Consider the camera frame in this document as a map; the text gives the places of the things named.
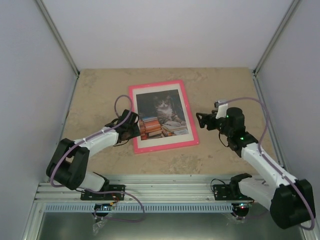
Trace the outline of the pink wooden photo frame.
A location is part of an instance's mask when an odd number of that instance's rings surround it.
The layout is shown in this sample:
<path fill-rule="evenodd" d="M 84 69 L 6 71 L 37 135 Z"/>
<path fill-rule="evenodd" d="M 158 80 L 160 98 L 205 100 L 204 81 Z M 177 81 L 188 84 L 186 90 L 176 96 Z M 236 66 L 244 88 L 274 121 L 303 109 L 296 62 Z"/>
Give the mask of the pink wooden photo frame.
<path fill-rule="evenodd" d="M 141 140 L 140 135 L 133 140 L 133 148 L 136 154 L 163 151 L 182 147 L 190 147 L 199 144 L 199 137 L 195 126 L 195 121 L 192 116 L 192 111 L 187 97 L 187 92 L 185 89 L 184 82 L 182 80 L 171 80 L 129 86 L 128 93 L 133 102 L 133 111 L 138 114 L 136 99 L 137 94 L 153 93 L 168 90 L 178 90 L 179 92 L 189 134 L 154 138 L 148 140 Z"/>

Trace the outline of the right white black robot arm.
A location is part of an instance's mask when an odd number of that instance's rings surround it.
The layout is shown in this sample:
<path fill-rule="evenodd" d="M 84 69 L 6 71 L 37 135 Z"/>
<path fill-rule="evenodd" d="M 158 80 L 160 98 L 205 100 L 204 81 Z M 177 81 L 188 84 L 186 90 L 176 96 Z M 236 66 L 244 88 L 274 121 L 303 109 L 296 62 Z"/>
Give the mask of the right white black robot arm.
<path fill-rule="evenodd" d="M 246 130 L 245 116 L 238 107 L 218 107 L 211 113 L 196 113 L 200 128 L 217 130 L 227 138 L 227 147 L 249 163 L 266 181 L 263 185 L 250 174 L 233 176 L 224 188 L 234 200 L 250 198 L 269 210 L 281 229 L 310 221 L 315 227 L 315 202 L 312 185 L 291 175 L 262 149 L 259 141 Z"/>

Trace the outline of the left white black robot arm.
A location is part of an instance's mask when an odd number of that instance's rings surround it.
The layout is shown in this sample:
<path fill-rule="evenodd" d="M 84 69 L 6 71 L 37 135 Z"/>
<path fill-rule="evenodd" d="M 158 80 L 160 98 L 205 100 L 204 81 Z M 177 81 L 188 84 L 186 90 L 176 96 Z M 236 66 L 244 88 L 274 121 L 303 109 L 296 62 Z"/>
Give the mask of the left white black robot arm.
<path fill-rule="evenodd" d="M 110 181 L 87 170 L 89 159 L 106 148 L 120 146 L 140 136 L 138 122 L 139 115 L 126 109 L 121 116 L 90 136 L 77 140 L 62 139 L 46 169 L 51 185 L 88 190 L 99 200 L 107 198 Z"/>

